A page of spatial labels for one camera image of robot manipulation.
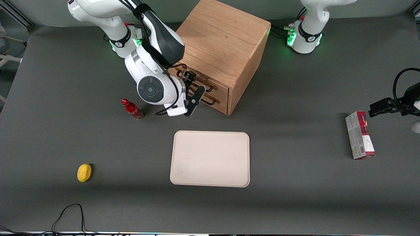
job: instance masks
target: box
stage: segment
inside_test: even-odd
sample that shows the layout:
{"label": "box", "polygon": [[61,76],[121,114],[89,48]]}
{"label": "box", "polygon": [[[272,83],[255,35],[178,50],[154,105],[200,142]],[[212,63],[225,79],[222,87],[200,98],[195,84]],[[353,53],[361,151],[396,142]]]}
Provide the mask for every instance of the box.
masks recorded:
{"label": "box", "polygon": [[208,90],[205,104],[231,115],[260,65],[270,28],[270,22],[216,0],[198,2],[176,32],[185,44],[180,63]]}
{"label": "box", "polygon": [[346,117],[353,159],[355,160],[362,160],[375,156],[375,150],[373,149],[372,141],[368,133],[367,123],[365,111],[357,111]]}

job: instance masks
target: gray tabletop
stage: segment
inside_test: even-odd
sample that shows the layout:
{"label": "gray tabletop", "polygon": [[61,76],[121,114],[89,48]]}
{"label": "gray tabletop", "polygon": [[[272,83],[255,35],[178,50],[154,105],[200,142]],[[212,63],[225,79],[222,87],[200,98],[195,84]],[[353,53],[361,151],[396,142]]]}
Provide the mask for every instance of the gray tabletop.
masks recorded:
{"label": "gray tabletop", "polygon": [[[369,119],[377,156],[359,161],[344,122],[390,97],[402,69],[420,66],[411,14],[331,19],[310,55],[270,37],[230,117],[205,105],[189,118],[155,117],[161,107],[140,100],[99,28],[31,30],[0,115],[2,225],[45,231],[65,206],[80,203],[93,231],[420,234],[420,135],[409,127],[416,118]],[[407,72],[399,94],[418,78]],[[122,98],[147,116],[130,117]],[[173,185],[178,130],[248,133],[249,186]],[[81,184],[83,163],[95,168]],[[79,210],[57,227],[79,231]]]}

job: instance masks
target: black cable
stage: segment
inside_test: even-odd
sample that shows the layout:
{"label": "black cable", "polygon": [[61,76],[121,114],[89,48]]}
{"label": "black cable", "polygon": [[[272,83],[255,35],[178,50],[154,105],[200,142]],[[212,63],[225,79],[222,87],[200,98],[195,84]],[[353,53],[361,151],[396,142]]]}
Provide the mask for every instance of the black cable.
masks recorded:
{"label": "black cable", "polygon": [[171,106],[169,106],[169,107],[167,107],[165,109],[162,109],[162,110],[160,110],[160,111],[158,111],[158,112],[155,113],[155,115],[164,115],[164,114],[167,114],[167,112],[166,112],[167,110],[169,110],[170,108],[172,108],[178,102],[178,100],[179,100],[179,91],[178,91],[178,87],[175,84],[175,81],[172,79],[172,77],[169,74],[169,72],[165,68],[163,68],[162,65],[159,64],[158,62],[157,62],[157,64],[163,70],[163,73],[166,74],[166,76],[168,76],[168,78],[172,82],[172,84],[173,84],[173,86],[175,88],[175,91],[176,91],[176,99],[175,99],[175,102],[173,102]]}
{"label": "black cable", "polygon": [[286,36],[288,36],[288,35],[286,35],[286,34],[280,34],[279,32],[276,32],[276,31],[274,31],[274,30],[271,30],[270,31],[270,33],[275,33],[276,35],[278,35],[278,36],[282,36],[282,37],[286,37]]}
{"label": "black cable", "polygon": [[297,20],[299,20],[299,18],[300,18],[303,14],[305,14],[305,12],[306,12],[306,7],[303,7],[303,8],[300,10],[299,14],[297,14],[296,19],[297,19]]}
{"label": "black cable", "polygon": [[128,8],[130,11],[134,11],[134,8],[131,6],[130,3],[124,0],[119,0],[126,8]]}
{"label": "black cable", "polygon": [[271,27],[276,28],[276,29],[284,30],[283,27],[280,27],[280,26],[277,26],[277,25],[273,25],[273,24],[271,24]]}
{"label": "black cable", "polygon": [[109,38],[108,38],[108,40],[107,40],[105,37],[108,37],[108,35],[104,34],[103,40],[104,40],[105,42],[109,42]]}
{"label": "black cable", "polygon": [[174,65],[174,66],[164,66],[164,67],[165,68],[175,68],[175,67],[178,67],[178,66],[182,66],[184,69],[186,69],[186,64],[184,64],[184,63],[180,63],[180,64]]}
{"label": "black cable", "polygon": [[15,235],[27,235],[27,236],[31,236],[31,235],[32,235],[31,233],[25,233],[25,232],[15,232],[15,231],[13,231],[13,230],[11,230],[11,229],[9,229],[9,228],[5,227],[5,226],[0,226],[0,230],[7,231],[7,232],[11,232],[11,233],[13,233],[13,234],[15,234]]}
{"label": "black cable", "polygon": [[89,234],[89,233],[60,233],[60,232],[56,232],[53,233],[51,231],[46,231],[43,233],[26,233],[26,232],[21,232],[21,233],[3,233],[0,234],[0,236],[98,236],[98,235],[104,235],[104,236],[129,236],[129,235],[144,235],[142,233],[131,233],[131,234],[110,234],[110,233],[98,233],[95,232],[94,234]]}
{"label": "black cable", "polygon": [[67,209],[67,208],[69,208],[69,207],[72,207],[72,206],[75,206],[75,205],[77,205],[77,206],[79,206],[79,208],[80,208],[80,213],[81,213],[81,231],[83,232],[83,233],[85,233],[86,235],[92,235],[92,234],[89,234],[89,233],[87,233],[86,231],[89,231],[89,230],[87,230],[86,229],[86,226],[85,226],[85,224],[84,224],[84,214],[83,214],[83,208],[81,207],[81,205],[79,204],[79,203],[75,203],[75,204],[71,204],[71,205],[68,205],[67,207],[65,207],[62,211],[61,211],[61,213],[60,213],[60,216],[58,217],[58,219],[52,224],[52,226],[51,226],[51,232],[53,233],[53,235],[57,235],[57,232],[55,231],[55,226],[57,225],[57,223],[60,221],[60,219],[61,219],[61,217],[63,216],[63,213],[65,212],[65,210]]}
{"label": "black cable", "polygon": [[[401,71],[400,73],[398,73],[398,75],[395,77],[394,84],[392,85],[392,96],[394,97],[394,100],[395,100],[395,102],[396,102],[397,106],[398,106],[399,108],[401,108],[401,109],[405,109],[405,108],[403,108],[403,107],[402,107],[401,103],[399,102],[398,98],[396,97],[396,84],[398,83],[398,79],[401,77],[401,75],[402,75],[402,74],[404,74],[404,72],[407,72],[407,71],[418,71],[418,72],[420,72],[420,69],[419,69],[419,68],[412,68],[412,67],[411,67],[411,68],[407,68],[407,69],[402,70],[402,71]],[[413,113],[412,113],[412,112],[409,112],[409,111],[407,111],[407,110],[405,110],[405,112],[407,112],[407,113],[409,113],[409,114],[413,115]]]}

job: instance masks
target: wooden drawer cabinet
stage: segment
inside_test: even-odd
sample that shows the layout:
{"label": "wooden drawer cabinet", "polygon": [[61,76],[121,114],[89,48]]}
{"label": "wooden drawer cabinet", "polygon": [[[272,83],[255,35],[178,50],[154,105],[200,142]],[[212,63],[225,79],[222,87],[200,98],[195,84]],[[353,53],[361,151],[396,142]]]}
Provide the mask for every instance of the wooden drawer cabinet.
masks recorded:
{"label": "wooden drawer cabinet", "polygon": [[176,32],[185,44],[180,63],[197,74],[195,84],[213,86],[204,103],[231,115],[260,65],[270,27],[216,0],[200,0]]}

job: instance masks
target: bottle cap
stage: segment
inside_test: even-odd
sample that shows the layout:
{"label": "bottle cap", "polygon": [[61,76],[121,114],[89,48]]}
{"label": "bottle cap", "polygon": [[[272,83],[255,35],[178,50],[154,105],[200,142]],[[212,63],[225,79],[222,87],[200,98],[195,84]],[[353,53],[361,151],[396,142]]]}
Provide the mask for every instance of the bottle cap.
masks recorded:
{"label": "bottle cap", "polygon": [[124,106],[127,106],[130,102],[127,100],[127,99],[122,99],[121,100],[121,103],[124,105]]}

